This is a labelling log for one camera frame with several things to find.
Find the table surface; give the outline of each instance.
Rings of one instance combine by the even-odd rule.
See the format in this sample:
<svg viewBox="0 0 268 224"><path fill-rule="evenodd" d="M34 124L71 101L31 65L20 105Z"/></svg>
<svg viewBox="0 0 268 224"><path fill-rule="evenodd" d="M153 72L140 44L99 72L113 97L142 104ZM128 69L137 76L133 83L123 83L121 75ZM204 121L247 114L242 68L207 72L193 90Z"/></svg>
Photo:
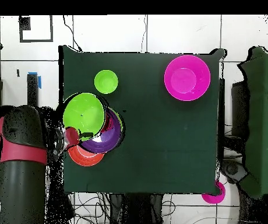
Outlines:
<svg viewBox="0 0 268 224"><path fill-rule="evenodd" d="M164 72L183 54L89 53L63 46L64 100L77 92L102 96L125 122L125 137L92 167L64 157L65 191L107 193L216 193L219 60L224 50L196 55L209 67L207 92L194 101L173 98ZM109 69L118 77L111 94L94 87Z"/></svg>

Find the pink bowl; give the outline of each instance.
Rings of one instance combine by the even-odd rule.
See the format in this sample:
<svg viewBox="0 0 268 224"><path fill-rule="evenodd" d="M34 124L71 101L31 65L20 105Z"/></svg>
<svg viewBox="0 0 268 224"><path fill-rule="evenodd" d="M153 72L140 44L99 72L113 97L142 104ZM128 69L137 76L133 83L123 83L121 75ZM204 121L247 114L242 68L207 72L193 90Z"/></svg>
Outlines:
<svg viewBox="0 0 268 224"><path fill-rule="evenodd" d="M225 187L221 182L216 181L216 186L220 189L220 195L202 194L203 200L208 204L219 204L225 198Z"/></svg>
<svg viewBox="0 0 268 224"><path fill-rule="evenodd" d="M168 92L176 99L196 100L210 86L210 70L200 58L183 55L168 64L164 82Z"/></svg>

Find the blue tape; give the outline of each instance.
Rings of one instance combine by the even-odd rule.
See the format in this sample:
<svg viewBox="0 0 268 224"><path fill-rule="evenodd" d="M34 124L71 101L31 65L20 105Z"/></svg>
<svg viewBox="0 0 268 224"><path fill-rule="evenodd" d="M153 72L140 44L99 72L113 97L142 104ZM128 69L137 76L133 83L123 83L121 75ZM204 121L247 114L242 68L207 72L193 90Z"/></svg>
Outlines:
<svg viewBox="0 0 268 224"><path fill-rule="evenodd" d="M39 87L40 89L42 88L41 76L38 76L38 87Z"/></svg>

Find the green cup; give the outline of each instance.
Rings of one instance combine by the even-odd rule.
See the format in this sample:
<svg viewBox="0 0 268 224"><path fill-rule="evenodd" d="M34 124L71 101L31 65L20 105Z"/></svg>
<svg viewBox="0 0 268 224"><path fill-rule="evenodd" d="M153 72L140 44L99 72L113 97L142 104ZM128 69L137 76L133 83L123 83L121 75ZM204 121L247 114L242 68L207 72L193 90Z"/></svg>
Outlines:
<svg viewBox="0 0 268 224"><path fill-rule="evenodd" d="M113 71L100 71L94 78L96 89L103 94L112 93L118 86L118 77Z"/></svg>
<svg viewBox="0 0 268 224"><path fill-rule="evenodd" d="M66 105L63 122L65 127L75 128L79 135L85 132L93 133L93 136L81 137L82 141L92 139L105 123L104 106L94 94L77 94Z"/></svg>

